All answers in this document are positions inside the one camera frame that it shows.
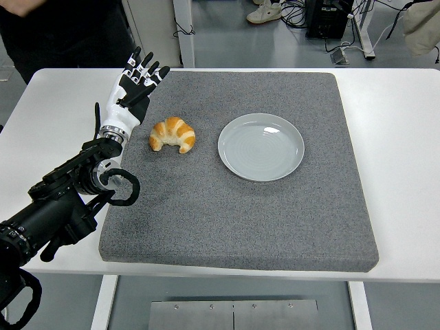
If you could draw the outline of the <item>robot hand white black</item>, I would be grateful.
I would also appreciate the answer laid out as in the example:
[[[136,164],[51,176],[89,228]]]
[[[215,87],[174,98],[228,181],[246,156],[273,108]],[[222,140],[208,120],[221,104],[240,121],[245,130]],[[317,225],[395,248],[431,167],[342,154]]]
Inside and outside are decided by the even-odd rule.
[[[144,121],[151,94],[170,71],[168,66],[159,67],[157,61],[149,65],[153,53],[141,58],[140,51],[135,48],[115,80],[106,104],[107,116],[100,127],[101,136],[111,132],[129,136]]]

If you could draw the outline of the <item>person's hand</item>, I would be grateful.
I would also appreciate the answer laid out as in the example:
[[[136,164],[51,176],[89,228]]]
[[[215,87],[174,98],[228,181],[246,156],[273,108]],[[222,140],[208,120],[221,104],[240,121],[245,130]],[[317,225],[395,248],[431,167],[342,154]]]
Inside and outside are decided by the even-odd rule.
[[[26,0],[1,0],[1,7],[19,17],[26,16],[32,11],[32,2]]]

